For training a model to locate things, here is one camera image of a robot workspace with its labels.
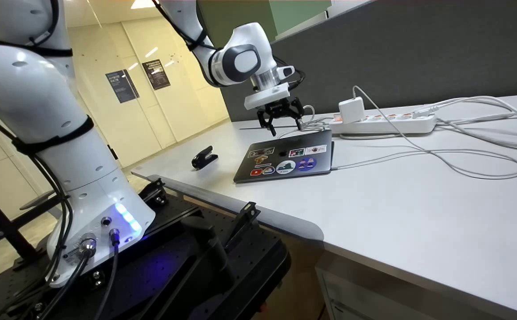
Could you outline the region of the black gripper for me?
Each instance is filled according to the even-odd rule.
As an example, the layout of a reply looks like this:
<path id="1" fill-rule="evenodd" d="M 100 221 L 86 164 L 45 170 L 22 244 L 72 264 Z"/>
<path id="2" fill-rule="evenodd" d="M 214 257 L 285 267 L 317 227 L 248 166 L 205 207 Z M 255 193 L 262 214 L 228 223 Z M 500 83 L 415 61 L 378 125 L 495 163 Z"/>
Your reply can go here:
<path id="1" fill-rule="evenodd" d="M 303 109 L 298 99 L 282 99 L 257 111 L 259 127 L 267 131 L 273 138 L 276 136 L 273 120 L 291 118 L 294 122 L 296 131 L 301 131 L 301 116 Z"/>

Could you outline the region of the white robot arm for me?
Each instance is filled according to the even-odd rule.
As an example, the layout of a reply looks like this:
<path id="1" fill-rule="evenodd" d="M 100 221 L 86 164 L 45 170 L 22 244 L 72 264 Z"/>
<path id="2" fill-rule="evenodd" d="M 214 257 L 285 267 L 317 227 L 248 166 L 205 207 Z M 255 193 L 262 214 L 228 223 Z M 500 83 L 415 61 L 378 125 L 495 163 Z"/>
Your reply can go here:
<path id="1" fill-rule="evenodd" d="M 243 107 L 266 115 L 289 100 L 291 67 L 273 59 L 255 22 L 214 47 L 196 0 L 150 0 L 214 88 L 248 83 Z M 72 95 L 72 51 L 61 0 L 0 0 L 0 122 L 12 145 L 40 163 L 60 196 L 60 223 L 45 253 L 44 282 L 61 289 L 141 241 L 154 212 L 129 187 L 115 157 Z"/>

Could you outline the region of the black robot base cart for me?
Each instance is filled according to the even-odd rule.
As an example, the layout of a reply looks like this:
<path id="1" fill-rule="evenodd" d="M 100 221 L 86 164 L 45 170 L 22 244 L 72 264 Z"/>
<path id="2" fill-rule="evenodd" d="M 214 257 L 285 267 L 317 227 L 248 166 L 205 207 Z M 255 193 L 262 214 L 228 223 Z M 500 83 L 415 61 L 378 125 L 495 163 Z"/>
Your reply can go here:
<path id="1" fill-rule="evenodd" d="M 40 262 L 0 275 L 0 320 L 250 320 L 285 276 L 285 246 L 248 203 L 214 214 L 161 193 L 145 241 L 81 276 L 67 294 L 29 285 Z"/>

